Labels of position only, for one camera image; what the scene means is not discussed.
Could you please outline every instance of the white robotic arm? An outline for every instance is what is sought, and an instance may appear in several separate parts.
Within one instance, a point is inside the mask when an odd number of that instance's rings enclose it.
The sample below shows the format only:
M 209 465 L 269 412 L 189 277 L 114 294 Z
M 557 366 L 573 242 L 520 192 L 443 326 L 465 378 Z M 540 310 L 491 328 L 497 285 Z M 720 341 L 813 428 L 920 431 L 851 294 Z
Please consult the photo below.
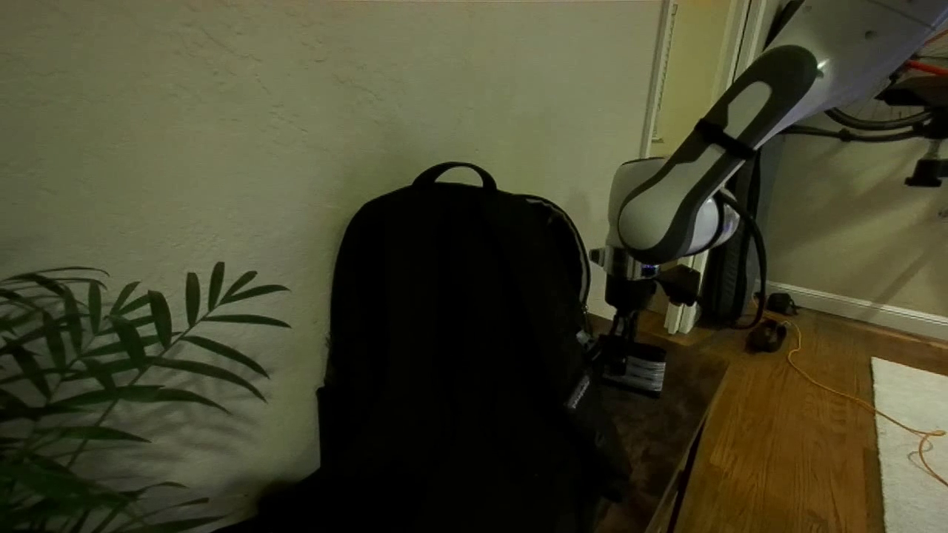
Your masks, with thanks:
M 945 14 L 948 0 L 805 0 L 669 161 L 616 171 L 611 249 L 663 263 L 730 240 L 726 181 L 771 135 L 893 75 Z

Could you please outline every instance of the wooden floor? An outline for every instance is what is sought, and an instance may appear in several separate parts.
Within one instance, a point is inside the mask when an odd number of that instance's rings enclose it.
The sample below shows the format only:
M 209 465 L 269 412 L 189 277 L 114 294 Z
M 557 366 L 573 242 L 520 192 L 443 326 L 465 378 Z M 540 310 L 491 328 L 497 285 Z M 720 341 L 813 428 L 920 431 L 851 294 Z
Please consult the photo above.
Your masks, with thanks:
M 948 372 L 948 346 L 801 313 L 798 365 L 871 403 L 871 354 Z M 644 326 L 662 337 L 659 316 Z M 884 529 L 878 420 L 801 378 L 782 354 L 746 354 L 746 331 L 693 331 L 672 344 L 730 360 L 681 507 L 678 529 Z

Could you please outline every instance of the black backpack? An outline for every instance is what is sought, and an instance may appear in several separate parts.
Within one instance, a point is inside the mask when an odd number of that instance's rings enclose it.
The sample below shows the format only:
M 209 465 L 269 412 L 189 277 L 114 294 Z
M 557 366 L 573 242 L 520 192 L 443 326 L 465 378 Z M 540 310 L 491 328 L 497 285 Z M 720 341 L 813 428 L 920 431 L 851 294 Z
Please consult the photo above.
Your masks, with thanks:
M 484 187 L 437 183 L 456 166 Z M 366 205 L 334 263 L 324 465 L 257 523 L 594 529 L 625 468 L 586 378 L 585 298 L 570 217 L 481 166 L 443 162 Z

